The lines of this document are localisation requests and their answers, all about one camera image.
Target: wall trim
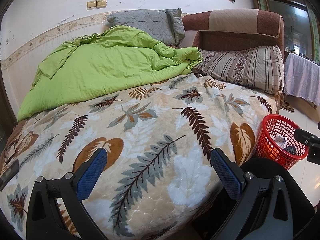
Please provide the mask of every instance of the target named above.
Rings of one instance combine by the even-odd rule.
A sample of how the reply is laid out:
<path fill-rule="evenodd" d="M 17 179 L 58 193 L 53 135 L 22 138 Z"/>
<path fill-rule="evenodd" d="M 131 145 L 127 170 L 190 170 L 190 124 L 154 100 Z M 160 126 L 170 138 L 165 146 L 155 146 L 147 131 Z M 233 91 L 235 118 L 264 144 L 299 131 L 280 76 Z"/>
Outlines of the wall trim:
<path fill-rule="evenodd" d="M 17 49 L 14 53 L 12 53 L 8 58 L 1 60 L 1 70 L 5 70 L 9 68 L 14 62 L 20 59 L 22 56 L 26 55 L 33 49 L 43 45 L 46 42 L 50 42 L 50 40 L 57 38 L 66 33 L 82 29 L 84 27 L 93 26 L 93 25 L 104 25 L 107 20 L 107 16 L 111 13 L 122 12 L 122 11 L 111 11 L 100 14 L 94 14 L 86 17 L 82 17 L 57 27 L 54 27 L 32 40 L 28 41 L 24 45 L 22 45 L 19 49 Z M 182 13 L 182 17 L 188 15 L 188 13 Z"/>

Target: green comforter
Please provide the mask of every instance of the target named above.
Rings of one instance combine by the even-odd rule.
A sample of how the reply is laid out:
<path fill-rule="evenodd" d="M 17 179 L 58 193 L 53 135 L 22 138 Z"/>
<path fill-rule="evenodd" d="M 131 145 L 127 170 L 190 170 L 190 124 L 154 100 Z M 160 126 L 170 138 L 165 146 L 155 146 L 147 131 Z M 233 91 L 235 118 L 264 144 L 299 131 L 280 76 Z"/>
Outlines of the green comforter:
<path fill-rule="evenodd" d="M 174 49 L 128 26 L 66 41 L 39 64 L 17 119 L 188 74 L 201 60 L 196 47 Z"/>

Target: light switch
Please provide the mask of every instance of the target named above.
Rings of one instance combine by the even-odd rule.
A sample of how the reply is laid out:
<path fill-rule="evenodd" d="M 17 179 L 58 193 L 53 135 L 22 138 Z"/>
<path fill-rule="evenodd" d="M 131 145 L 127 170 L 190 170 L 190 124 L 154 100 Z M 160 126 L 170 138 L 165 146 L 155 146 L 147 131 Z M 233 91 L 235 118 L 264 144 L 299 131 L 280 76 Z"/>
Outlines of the light switch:
<path fill-rule="evenodd" d="M 97 0 L 97 8 L 105 8 L 107 7 L 107 0 Z"/>
<path fill-rule="evenodd" d="M 94 9 L 97 7 L 97 1 L 87 2 L 87 10 Z"/>

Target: white tablecloth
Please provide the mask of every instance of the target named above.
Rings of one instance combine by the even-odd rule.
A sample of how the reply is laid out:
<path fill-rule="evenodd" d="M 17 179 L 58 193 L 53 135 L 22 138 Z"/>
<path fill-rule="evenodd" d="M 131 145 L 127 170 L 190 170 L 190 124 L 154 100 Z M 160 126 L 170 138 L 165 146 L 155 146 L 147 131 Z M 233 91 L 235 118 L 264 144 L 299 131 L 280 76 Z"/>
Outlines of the white tablecloth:
<path fill-rule="evenodd" d="M 284 64 L 284 93 L 320 105 L 320 67 L 289 53 Z"/>

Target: leaf-patterned blanket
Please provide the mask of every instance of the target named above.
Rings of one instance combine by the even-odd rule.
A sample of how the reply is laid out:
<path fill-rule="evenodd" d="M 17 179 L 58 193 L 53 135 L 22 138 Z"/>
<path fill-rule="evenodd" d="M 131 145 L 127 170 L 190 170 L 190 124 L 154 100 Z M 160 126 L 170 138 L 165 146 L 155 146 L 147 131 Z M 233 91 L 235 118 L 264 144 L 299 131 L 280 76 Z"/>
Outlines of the leaf-patterned blanket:
<path fill-rule="evenodd" d="M 199 74 L 44 111 L 2 155 L 1 174 L 16 159 L 20 171 L 2 191 L 0 207 L 25 239 L 35 179 L 74 172 L 103 147 L 108 162 L 83 201 L 88 213 L 109 239 L 163 239 L 206 211 L 222 188 L 210 166 L 212 149 L 242 164 L 263 117 L 276 111 L 272 95 Z"/>

